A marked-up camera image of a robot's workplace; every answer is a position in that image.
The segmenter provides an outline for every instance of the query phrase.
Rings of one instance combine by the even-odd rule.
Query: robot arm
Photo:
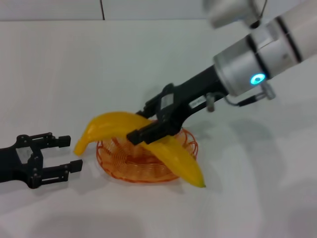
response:
[[[272,79],[317,53],[317,1],[308,0],[214,58],[217,74],[232,96]]]
[[[255,17],[243,10],[244,21],[254,24]],[[214,25],[225,25],[234,17],[212,18]],[[302,61],[317,54],[317,1],[307,0],[289,12],[277,17],[266,25],[253,30],[250,35],[238,41],[214,57],[214,65],[179,86],[167,85],[163,91],[146,102],[137,114],[150,118],[157,116],[152,124],[127,135],[133,144],[145,141],[150,144],[167,135],[177,134],[184,121],[192,114],[207,107],[213,111],[215,101],[231,96],[239,96],[260,86],[262,93],[254,95],[234,106],[245,106],[275,94],[268,80]]]

